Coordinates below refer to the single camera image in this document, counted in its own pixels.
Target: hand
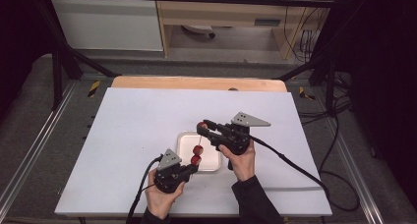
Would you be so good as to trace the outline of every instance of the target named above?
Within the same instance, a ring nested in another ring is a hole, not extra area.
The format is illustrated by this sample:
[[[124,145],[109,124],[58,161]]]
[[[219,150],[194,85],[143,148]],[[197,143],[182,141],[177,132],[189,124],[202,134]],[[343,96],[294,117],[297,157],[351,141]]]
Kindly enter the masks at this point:
[[[156,169],[153,169],[148,174],[148,185],[153,185]],[[172,203],[175,198],[183,194],[185,182],[182,182],[174,193],[166,194],[160,191],[156,186],[151,186],[145,190],[148,201],[148,210],[154,216],[163,220],[168,215]]]
[[[253,140],[250,140],[246,152],[241,155],[233,154],[223,144],[221,144],[218,148],[232,163],[233,172],[235,173],[237,180],[244,182],[255,176],[255,147]]]

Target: table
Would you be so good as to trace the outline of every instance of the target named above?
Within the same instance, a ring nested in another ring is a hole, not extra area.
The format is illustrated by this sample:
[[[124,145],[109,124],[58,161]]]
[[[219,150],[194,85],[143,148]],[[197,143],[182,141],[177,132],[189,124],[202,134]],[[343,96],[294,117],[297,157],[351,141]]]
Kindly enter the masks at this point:
[[[231,87],[240,91],[220,90]],[[270,128],[251,129],[253,136],[265,141],[285,140],[285,144],[271,145],[318,177],[292,96],[283,82],[118,77],[103,98],[55,212],[84,217],[126,216],[151,160],[167,147],[174,150],[178,134],[195,130],[202,117],[229,122],[237,113],[237,105],[246,113],[272,122]],[[274,113],[271,107],[285,113]],[[256,150],[256,174],[282,215],[331,215],[325,193],[317,184],[266,149]],[[171,215],[236,216],[238,206],[230,189],[235,181],[227,170],[227,160],[222,159],[218,171],[193,176],[173,205]],[[144,198],[136,213],[142,214],[145,207]]]

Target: red fruit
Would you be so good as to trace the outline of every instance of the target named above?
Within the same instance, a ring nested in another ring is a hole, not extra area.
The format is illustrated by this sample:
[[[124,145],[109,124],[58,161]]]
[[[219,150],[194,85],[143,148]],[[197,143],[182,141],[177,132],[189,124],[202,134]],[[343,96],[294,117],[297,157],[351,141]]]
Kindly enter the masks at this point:
[[[202,155],[203,151],[205,151],[205,149],[201,145],[196,145],[193,148],[193,153],[196,155]]]
[[[207,128],[208,128],[208,125],[207,125],[207,124],[205,124],[205,122],[200,122],[199,124],[197,124],[197,126],[203,127],[203,128],[205,128],[205,129],[207,129]]]
[[[201,161],[202,161],[202,158],[199,155],[194,155],[191,158],[191,164],[193,164],[194,166],[199,166]]]

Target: black sleeve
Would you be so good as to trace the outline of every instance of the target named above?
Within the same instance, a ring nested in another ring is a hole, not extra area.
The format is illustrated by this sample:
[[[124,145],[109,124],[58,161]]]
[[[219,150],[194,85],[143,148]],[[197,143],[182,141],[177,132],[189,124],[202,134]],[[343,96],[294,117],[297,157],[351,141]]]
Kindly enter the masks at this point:
[[[165,217],[165,219],[161,220],[150,213],[148,208],[145,210],[144,216],[141,220],[141,224],[169,224],[170,222],[171,219],[169,218],[169,214]]]
[[[283,224],[256,176],[232,186],[239,203],[240,224]]]

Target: person's right hand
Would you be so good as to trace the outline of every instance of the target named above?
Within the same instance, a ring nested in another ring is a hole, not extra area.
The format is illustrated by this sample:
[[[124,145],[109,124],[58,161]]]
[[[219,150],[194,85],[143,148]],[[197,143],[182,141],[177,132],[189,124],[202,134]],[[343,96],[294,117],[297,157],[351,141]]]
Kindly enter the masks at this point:
[[[255,176],[255,147],[253,140],[250,140],[246,152],[241,155],[233,154],[223,144],[221,144],[218,148],[232,163],[233,172],[235,173],[237,180],[244,182]]]

